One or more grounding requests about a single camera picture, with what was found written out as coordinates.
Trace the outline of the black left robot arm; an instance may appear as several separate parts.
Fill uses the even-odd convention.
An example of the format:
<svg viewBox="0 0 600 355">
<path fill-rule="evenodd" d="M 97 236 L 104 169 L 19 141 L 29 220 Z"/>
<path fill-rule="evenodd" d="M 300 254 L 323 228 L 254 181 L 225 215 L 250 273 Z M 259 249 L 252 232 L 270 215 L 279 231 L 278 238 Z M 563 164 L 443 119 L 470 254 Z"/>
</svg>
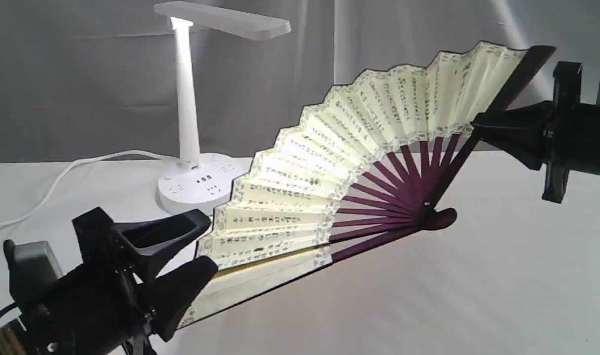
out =
<svg viewBox="0 0 600 355">
<path fill-rule="evenodd" d="M 13 303 L 0 310 L 0 355 L 155 354 L 151 335 L 172 339 L 218 265 L 201 256 L 160 271 L 211 219 L 194 209 L 116 223 L 95 208 L 72 224 L 82 261 L 67 274 L 47 241 L 4 241 Z"/>
</svg>

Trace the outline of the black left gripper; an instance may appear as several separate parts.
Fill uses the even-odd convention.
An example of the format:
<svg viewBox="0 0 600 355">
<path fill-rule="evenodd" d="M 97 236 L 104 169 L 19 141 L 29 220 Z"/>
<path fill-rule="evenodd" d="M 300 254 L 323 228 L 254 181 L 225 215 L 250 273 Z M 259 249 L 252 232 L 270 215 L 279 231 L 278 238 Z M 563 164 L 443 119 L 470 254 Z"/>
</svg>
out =
<svg viewBox="0 0 600 355">
<path fill-rule="evenodd" d="M 38 314 L 46 321 L 39 344 L 48 355 L 108 355 L 119 347 L 127 355 L 153 355 L 133 277 L 117 253 L 112 231 L 122 255 L 145 282 L 138 291 L 144 305 L 155 310 L 151 332 L 169 342 L 218 265 L 201 256 L 155 277 L 208 231 L 211 218 L 194 209 L 152 221 L 114 224 L 103 209 L 95 208 L 72 224 L 82 262 L 49 286 L 38 302 Z"/>
</svg>

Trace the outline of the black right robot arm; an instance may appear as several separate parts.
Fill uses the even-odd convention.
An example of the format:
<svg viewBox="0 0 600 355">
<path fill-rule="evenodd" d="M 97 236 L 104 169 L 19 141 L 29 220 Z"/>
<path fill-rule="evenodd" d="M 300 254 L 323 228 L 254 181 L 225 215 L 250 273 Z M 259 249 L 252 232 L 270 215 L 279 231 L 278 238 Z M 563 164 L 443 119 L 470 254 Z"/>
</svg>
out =
<svg viewBox="0 0 600 355">
<path fill-rule="evenodd" d="M 600 176 L 600 106 L 581 102 L 582 65 L 557 63 L 550 101 L 476 115 L 474 132 L 526 168 L 546 166 L 542 198 L 561 204 L 570 171 Z"/>
</svg>

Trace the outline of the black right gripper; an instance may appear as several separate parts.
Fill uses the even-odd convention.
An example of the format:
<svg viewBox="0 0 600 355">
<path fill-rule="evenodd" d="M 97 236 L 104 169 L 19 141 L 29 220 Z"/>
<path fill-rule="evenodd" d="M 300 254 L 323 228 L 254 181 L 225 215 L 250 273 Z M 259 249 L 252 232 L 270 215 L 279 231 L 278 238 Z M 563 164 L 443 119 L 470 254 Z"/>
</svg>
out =
<svg viewBox="0 0 600 355">
<path fill-rule="evenodd" d="M 505 151 L 526 168 L 539 171 L 546 163 L 543 200 L 561 204 L 570 169 L 564 162 L 567 122 L 580 103 L 582 64 L 560 61 L 553 71 L 551 101 L 476 115 L 472 126 L 480 140 Z"/>
</svg>

